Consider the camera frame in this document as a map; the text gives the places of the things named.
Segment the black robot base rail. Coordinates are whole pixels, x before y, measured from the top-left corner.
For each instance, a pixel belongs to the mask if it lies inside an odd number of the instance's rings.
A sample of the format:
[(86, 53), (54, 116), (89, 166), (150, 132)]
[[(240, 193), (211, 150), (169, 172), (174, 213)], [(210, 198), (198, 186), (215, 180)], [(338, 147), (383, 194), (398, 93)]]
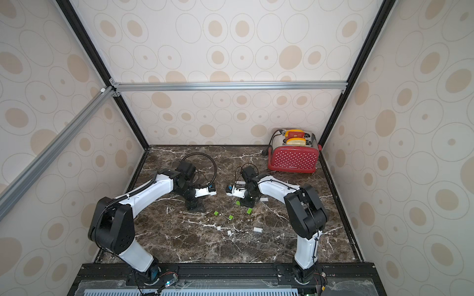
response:
[(84, 264), (70, 296), (384, 296), (372, 263), (318, 263), (298, 271), (291, 263), (161, 264), (147, 286), (128, 265)]

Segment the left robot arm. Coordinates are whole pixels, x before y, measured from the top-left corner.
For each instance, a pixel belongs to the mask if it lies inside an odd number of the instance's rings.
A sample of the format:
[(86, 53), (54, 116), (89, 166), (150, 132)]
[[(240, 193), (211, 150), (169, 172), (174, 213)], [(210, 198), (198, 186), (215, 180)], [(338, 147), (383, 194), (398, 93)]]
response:
[(157, 171), (145, 184), (116, 198), (103, 197), (95, 208), (88, 238), (100, 249), (126, 262), (151, 286), (159, 281), (158, 260), (137, 241), (135, 218), (153, 202), (167, 194), (185, 199), (189, 211), (202, 207), (201, 199), (216, 194), (214, 183), (193, 183), (196, 167), (182, 160), (175, 170)]

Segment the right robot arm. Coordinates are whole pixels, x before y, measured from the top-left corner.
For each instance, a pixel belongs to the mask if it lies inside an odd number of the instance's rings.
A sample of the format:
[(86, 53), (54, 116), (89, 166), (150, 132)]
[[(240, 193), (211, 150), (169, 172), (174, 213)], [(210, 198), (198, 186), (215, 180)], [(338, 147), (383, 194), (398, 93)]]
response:
[(308, 284), (316, 272), (319, 240), (330, 218), (318, 192), (311, 185), (291, 185), (269, 174), (258, 174), (252, 165), (241, 168), (240, 175), (243, 181), (228, 186), (227, 194), (239, 197), (243, 207), (253, 208), (262, 196), (285, 204), (290, 225), (297, 234), (295, 280)]

